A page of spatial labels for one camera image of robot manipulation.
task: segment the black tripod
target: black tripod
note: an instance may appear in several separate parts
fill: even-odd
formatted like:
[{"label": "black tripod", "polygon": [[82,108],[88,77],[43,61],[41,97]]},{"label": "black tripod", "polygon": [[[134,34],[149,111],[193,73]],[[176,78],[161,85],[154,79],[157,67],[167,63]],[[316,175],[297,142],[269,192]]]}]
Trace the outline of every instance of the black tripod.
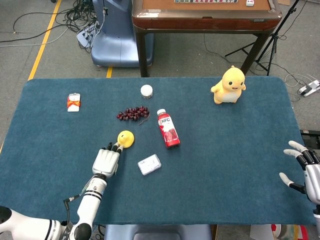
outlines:
[{"label": "black tripod", "polygon": [[[280,23],[280,25],[277,27],[277,29],[275,30],[274,33],[271,34],[271,39],[270,41],[268,42],[268,44],[265,46],[265,48],[263,49],[263,51],[261,52],[259,58],[257,60],[255,60],[255,62],[260,66],[262,67],[264,70],[266,70],[266,75],[269,76],[269,73],[270,73],[270,68],[271,68],[271,63],[272,63],[272,59],[274,58],[274,54],[277,53],[277,41],[278,41],[278,38],[279,38],[279,31],[281,30],[282,26],[285,24],[286,20],[288,19],[288,17],[293,14],[297,9],[296,9],[296,5],[297,3],[299,2],[299,0],[295,0],[294,4],[290,7],[288,13],[285,15],[284,19],[282,20],[282,22]],[[261,63],[260,63],[260,60],[261,58],[263,57],[263,55],[265,54],[265,52],[267,51],[268,47],[270,46],[270,44],[272,43],[272,49],[271,49],[271,54],[270,54],[270,60],[269,60],[269,65],[267,66],[267,68],[265,66],[263,66]],[[245,54],[249,54],[245,48],[251,46],[255,44],[255,42],[252,42],[246,46],[243,46],[233,52],[230,52],[228,53],[227,55],[225,55],[225,57],[231,55],[231,54],[234,54],[238,51],[243,51]]]}]

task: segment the grape bunch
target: grape bunch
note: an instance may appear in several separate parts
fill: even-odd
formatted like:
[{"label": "grape bunch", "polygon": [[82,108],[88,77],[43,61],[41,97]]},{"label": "grape bunch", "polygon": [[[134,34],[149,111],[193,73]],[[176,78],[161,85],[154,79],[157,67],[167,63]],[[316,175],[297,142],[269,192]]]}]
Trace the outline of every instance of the grape bunch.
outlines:
[{"label": "grape bunch", "polygon": [[137,121],[141,117],[147,118],[149,116],[149,110],[146,106],[140,107],[130,107],[127,108],[124,112],[119,112],[116,116],[119,120],[132,120]]}]

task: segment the stuffed chick toy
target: stuffed chick toy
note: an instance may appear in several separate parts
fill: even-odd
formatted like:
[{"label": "stuffed chick toy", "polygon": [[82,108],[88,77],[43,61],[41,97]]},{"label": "stuffed chick toy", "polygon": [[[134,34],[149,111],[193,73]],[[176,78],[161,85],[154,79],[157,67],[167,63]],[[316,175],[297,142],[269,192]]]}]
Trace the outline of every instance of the stuffed chick toy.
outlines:
[{"label": "stuffed chick toy", "polygon": [[231,66],[217,85],[211,88],[216,104],[236,103],[242,90],[246,90],[245,75],[237,67]]}]

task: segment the small white box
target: small white box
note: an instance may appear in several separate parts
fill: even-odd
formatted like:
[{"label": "small white box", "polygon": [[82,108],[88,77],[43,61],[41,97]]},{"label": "small white box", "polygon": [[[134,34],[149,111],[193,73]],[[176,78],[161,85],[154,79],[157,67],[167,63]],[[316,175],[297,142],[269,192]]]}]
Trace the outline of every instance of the small white box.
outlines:
[{"label": "small white box", "polygon": [[147,175],[159,168],[161,168],[161,162],[156,154],[153,154],[142,161],[138,162],[138,166],[142,175]]},{"label": "small white box", "polygon": [[71,93],[67,97],[66,107],[68,112],[79,112],[80,110],[80,94]]},{"label": "small white box", "polygon": [[246,0],[245,5],[247,7],[253,7],[255,5],[255,1],[254,0]]}]

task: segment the wooden table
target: wooden table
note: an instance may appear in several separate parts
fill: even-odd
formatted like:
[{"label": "wooden table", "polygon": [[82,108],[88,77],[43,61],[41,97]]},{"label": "wooden table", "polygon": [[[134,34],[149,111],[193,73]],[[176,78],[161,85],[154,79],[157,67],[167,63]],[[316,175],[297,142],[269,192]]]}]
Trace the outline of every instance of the wooden table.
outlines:
[{"label": "wooden table", "polygon": [[174,0],[134,0],[132,21],[141,77],[148,77],[145,35],[148,33],[253,34],[257,39],[241,70],[246,74],[278,25],[282,13],[277,0],[236,3],[175,3]]}]

